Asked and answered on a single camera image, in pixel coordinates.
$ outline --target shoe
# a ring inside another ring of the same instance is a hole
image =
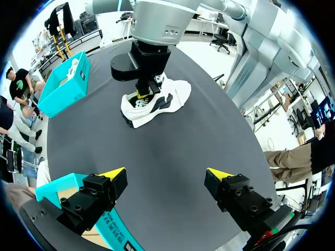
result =
[[[176,112],[184,106],[191,94],[187,81],[173,81],[165,78],[161,92],[138,99],[137,93],[123,95],[121,113],[128,125],[138,128],[163,112]]]
[[[42,147],[41,146],[38,146],[35,148],[35,153],[36,154],[40,154],[42,152]]]
[[[38,138],[41,136],[41,134],[42,134],[42,130],[38,130],[36,132],[35,140],[38,140]]]

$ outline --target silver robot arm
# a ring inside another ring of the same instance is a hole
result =
[[[235,20],[242,20],[246,15],[242,5],[230,0],[91,0],[85,9],[90,14],[100,14],[133,8],[131,35],[134,38],[152,45],[175,45],[199,5],[222,11]]]
[[[157,46],[180,42],[197,8],[221,12],[237,41],[225,91],[241,110],[282,79],[308,82],[319,67],[310,43],[266,0],[93,0],[89,13],[132,10],[131,34]]]

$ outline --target cardboard box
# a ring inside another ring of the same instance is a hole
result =
[[[73,78],[60,85],[66,78],[73,59],[79,60],[75,74]],[[49,118],[53,118],[62,110],[85,97],[90,66],[86,53],[82,51],[55,68],[46,82],[37,107]]]
[[[298,142],[299,142],[299,145],[303,145],[305,144],[305,142],[307,141],[306,139],[306,135],[304,132],[301,132],[299,135],[298,135]]]

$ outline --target round table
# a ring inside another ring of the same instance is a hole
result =
[[[255,191],[271,197],[266,159],[234,103],[174,46],[165,73],[191,84],[189,100],[175,113],[128,127],[121,98],[135,90],[136,81],[114,80],[110,60],[130,47],[125,41],[91,55],[87,96],[49,121],[51,179],[124,166],[128,186],[115,208],[145,250],[214,250],[240,229],[204,186],[206,168],[242,173]]]

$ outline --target sneaker logo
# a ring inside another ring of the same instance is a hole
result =
[[[146,98],[146,99],[139,99],[139,100],[136,100],[136,108],[140,108],[140,107],[144,107],[146,106],[147,104],[149,103],[149,100]]]
[[[159,99],[157,99],[150,113],[156,111],[157,109],[164,109],[164,108],[170,107],[172,99],[173,99],[173,96],[170,93],[167,96],[166,101],[165,101],[165,97],[160,97]]]

